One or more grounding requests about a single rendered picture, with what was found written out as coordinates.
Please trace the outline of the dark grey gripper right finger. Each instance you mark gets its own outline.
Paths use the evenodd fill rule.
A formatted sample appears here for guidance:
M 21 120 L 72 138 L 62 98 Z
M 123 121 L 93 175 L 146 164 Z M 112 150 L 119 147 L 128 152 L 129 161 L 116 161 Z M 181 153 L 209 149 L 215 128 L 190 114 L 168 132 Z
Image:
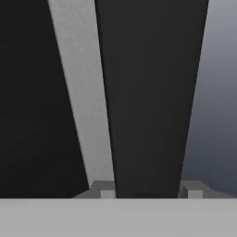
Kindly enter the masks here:
M 233 195 L 213 190 L 202 181 L 181 181 L 178 197 L 187 199 L 232 199 Z

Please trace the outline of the black flat cupboard panel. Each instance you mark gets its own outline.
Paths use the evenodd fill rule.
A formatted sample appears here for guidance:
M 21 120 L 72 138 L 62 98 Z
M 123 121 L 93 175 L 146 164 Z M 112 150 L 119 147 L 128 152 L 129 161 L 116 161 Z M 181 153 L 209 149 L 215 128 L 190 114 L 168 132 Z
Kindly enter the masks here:
M 89 183 L 48 0 L 0 0 L 0 198 Z
M 94 0 L 119 198 L 175 198 L 209 0 Z

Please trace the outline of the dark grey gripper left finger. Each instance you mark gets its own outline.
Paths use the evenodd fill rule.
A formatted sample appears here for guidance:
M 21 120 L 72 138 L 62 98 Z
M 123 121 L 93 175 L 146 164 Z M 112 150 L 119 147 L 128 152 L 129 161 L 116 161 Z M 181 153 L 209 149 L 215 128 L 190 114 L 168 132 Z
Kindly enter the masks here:
M 116 197 L 115 183 L 113 181 L 94 181 L 90 189 L 76 195 L 82 199 L 110 199 Z

